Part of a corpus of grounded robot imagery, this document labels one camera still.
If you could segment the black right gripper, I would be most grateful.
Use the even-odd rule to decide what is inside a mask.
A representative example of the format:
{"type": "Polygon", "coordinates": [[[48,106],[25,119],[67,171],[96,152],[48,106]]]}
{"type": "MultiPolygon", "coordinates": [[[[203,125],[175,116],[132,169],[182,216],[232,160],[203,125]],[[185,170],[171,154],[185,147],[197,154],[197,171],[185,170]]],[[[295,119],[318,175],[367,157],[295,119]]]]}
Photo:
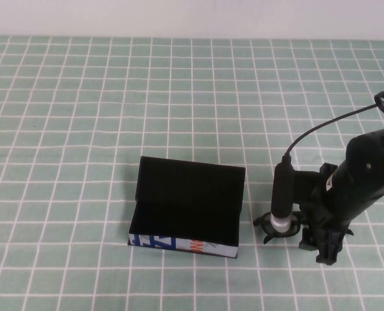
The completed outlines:
{"type": "Polygon", "coordinates": [[[316,263],[335,264],[351,221],[384,196],[384,165],[322,165],[318,206],[310,210],[298,248],[313,251],[316,263]]]}

